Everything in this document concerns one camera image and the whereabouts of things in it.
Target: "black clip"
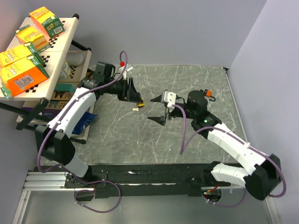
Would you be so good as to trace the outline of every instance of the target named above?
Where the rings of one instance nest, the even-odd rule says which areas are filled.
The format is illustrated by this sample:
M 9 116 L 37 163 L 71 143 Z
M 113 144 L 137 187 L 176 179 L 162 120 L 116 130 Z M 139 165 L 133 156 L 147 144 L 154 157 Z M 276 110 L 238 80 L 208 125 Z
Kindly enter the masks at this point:
M 212 94 L 212 92 L 211 92 L 210 90 L 205 89 L 205 91 L 204 91 L 204 95 L 205 95 L 206 97 L 210 97 L 210 98 L 212 98 L 212 99 L 209 99 L 210 101 L 215 102 L 215 101 L 216 101 L 216 98 L 213 97 L 213 96 L 211 96 L 211 94 Z

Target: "gray wall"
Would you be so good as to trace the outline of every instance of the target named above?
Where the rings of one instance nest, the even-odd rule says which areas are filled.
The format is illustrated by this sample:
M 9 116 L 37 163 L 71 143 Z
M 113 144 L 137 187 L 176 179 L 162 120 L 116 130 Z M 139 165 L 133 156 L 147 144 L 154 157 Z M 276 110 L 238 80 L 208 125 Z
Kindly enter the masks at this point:
M 298 1 L 268 0 L 228 71 L 249 140 L 281 159 L 287 193 L 275 202 L 286 224 L 299 218 L 298 10 Z
M 1 0 L 0 51 L 6 49 L 13 32 L 30 12 L 23 0 Z M 28 169 L 36 164 L 34 133 L 15 129 L 16 114 L 0 109 L 0 223 L 12 223 Z
M 230 67 L 266 0 L 28 0 L 59 17 L 78 13 L 75 39 L 93 50 L 91 64 Z

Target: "cardboard box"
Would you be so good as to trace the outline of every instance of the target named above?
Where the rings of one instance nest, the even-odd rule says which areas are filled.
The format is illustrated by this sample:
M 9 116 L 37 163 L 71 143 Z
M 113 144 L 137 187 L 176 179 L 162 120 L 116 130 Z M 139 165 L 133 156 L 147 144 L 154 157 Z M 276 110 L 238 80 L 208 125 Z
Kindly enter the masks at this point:
M 5 98 L 14 97 L 49 78 L 37 57 L 22 58 L 0 70 L 1 91 Z
M 65 105 L 69 101 L 54 101 L 51 100 L 49 101 L 48 105 L 46 108 L 42 111 L 42 115 L 49 117 L 49 118 L 55 118 L 61 110 L 65 107 Z M 32 111 L 33 108 L 36 106 L 37 102 L 36 101 L 26 101 L 22 107 L 22 109 L 26 111 Z
M 30 55 L 34 55 L 42 65 L 45 65 L 45 62 L 38 54 L 33 43 L 27 42 L 0 53 L 0 67 L 4 68 L 5 66 L 8 66 Z
M 38 8 L 29 13 L 29 15 L 36 27 L 44 32 L 45 35 L 48 35 L 49 38 L 53 38 L 64 32 L 64 27 L 60 19 L 46 7 Z
M 32 42 L 36 50 L 41 51 L 50 47 L 45 36 L 30 25 L 15 31 L 15 36 L 21 43 Z
M 54 91 L 51 100 L 69 101 L 74 94 L 75 94 L 74 92 Z

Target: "gray marble surface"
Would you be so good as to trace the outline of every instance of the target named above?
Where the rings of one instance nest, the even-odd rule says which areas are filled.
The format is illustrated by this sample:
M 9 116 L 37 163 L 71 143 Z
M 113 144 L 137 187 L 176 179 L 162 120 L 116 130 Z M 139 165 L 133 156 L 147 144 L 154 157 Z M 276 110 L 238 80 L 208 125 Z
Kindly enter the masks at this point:
M 164 106 L 150 102 L 168 89 L 186 98 L 191 90 L 210 89 L 216 97 L 209 101 L 209 111 L 243 138 L 239 117 L 222 67 L 205 66 L 135 66 L 128 74 L 145 98 L 140 111 L 134 103 L 120 102 L 104 95 L 95 104 L 98 114 L 92 123 L 88 142 L 74 143 L 76 154 L 88 164 L 96 163 L 210 163 L 235 162 L 220 147 L 197 135 L 183 155 L 179 155 L 183 119 L 175 118 L 160 126 L 147 116 L 161 116 Z M 186 139 L 194 132 L 187 121 Z

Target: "yellow sponge box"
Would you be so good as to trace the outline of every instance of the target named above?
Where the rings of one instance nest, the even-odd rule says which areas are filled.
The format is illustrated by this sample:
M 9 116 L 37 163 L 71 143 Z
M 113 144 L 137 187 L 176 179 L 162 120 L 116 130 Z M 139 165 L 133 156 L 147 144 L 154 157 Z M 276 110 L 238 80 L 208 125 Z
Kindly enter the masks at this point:
M 39 60 L 31 55 L 1 69 L 0 78 L 1 91 L 9 99 L 48 79 L 49 75 Z
M 32 42 L 36 50 L 45 50 L 50 47 L 46 38 L 39 31 L 26 25 L 15 32 L 15 36 L 21 43 Z
M 35 55 L 42 65 L 44 65 L 43 59 L 39 56 L 32 42 L 21 44 L 14 48 L 8 49 L 0 53 L 0 67 L 4 68 L 24 57 Z
M 46 7 L 38 8 L 29 13 L 29 15 L 36 27 L 47 34 L 49 38 L 53 38 L 64 32 L 64 27 L 60 19 Z

